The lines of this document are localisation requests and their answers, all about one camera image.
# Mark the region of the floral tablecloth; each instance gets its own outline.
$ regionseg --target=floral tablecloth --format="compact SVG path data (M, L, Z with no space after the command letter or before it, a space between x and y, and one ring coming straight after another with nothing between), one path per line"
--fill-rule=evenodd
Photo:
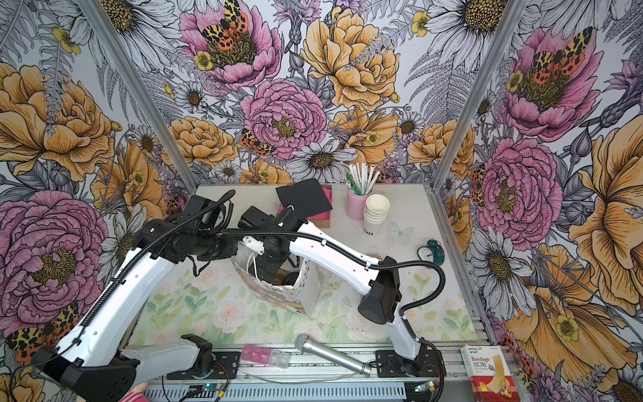
M198 194L218 199L230 186L202 187ZM274 186L232 187L235 214L250 206L275 213L279 206ZM417 248L428 239L441 241L422 185L378 185L375 192L391 201L385 227L375 236L363 233L361 222L344 213L346 187L333 186L330 236L369 255L389 255L398 261L417 259ZM406 312L415 332L429 340L475 340L476 334L447 256L442 268L446 287L434 301ZM265 302L241 281L230 260L212 262L198 278L190 261L178 264L154 290L130 338L130 345L171 342L194 333L215 345L292 343L300 333L321 342L382 342L380 325L357 310L361 295L334 274L318 269L321 291L310 317ZM437 286L437 274L426 268L400 271L402 303L418 300Z

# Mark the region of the pink striped cloth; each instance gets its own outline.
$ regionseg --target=pink striped cloth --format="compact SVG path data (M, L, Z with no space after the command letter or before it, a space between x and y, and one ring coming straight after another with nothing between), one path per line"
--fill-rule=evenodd
M120 402L150 402L142 392L130 391L121 398Z

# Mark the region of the metal grille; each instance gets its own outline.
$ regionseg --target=metal grille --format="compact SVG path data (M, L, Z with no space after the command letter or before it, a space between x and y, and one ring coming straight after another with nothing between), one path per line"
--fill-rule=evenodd
M177 402L190 392L188 385L165 385L170 402ZM218 391L204 391L186 399L212 401ZM161 385L150 384L144 391L150 402L167 402ZM401 401L406 399L404 383L328 383L328 384L231 384L222 402L245 401Z

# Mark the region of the microphone grille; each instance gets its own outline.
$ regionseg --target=microphone grille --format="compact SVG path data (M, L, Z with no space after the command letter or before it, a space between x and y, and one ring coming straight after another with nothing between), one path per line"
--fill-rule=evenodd
M294 346L303 352L303 345L306 343L307 340L308 340L308 335L299 334L297 335L297 339L294 340Z

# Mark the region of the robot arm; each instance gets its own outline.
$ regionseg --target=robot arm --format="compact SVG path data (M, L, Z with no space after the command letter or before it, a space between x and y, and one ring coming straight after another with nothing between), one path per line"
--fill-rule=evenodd
M219 206L225 201L219 200ZM118 401L133 385L169 372L182 370L196 376L207 374L212 367L212 345L198 336L189 334L166 345L121 350L118 344L154 288L175 263L188 255L198 255L201 260L231 257L237 252L239 237L260 253L257 264L261 267L263 261L263 267L267 269L259 270L262 279L270 276L271 270L278 268L293 253L346 280L364 295L359 312L384 325L395 352L409 361L421 358L422 345L399 314L401 294L397 270L369 269L382 262L336 242L310 222L294 221L288 209L277 217L264 214L267 219L258 215L253 207L244 214L245 218L248 213L261 218L259 228L275 225L279 229L271 232L275 236L260 237L252 231L226 230L226 224L221 228L207 220L212 217L196 222L195 218L201 217L201 212L207 209L213 212L214 221L220 212L225 215L223 207L208 205L209 202L193 196L183 215L169 222L148 222L134 240L137 248L127 254L117 276L81 323L61 339L57 351L43 348L33 357L33 362L42 365L41 369L47 375L91 402ZM245 229L258 227L242 218L239 226L244 225ZM282 235L293 233L292 230L298 235ZM395 261L387 257L383 263L390 265Z

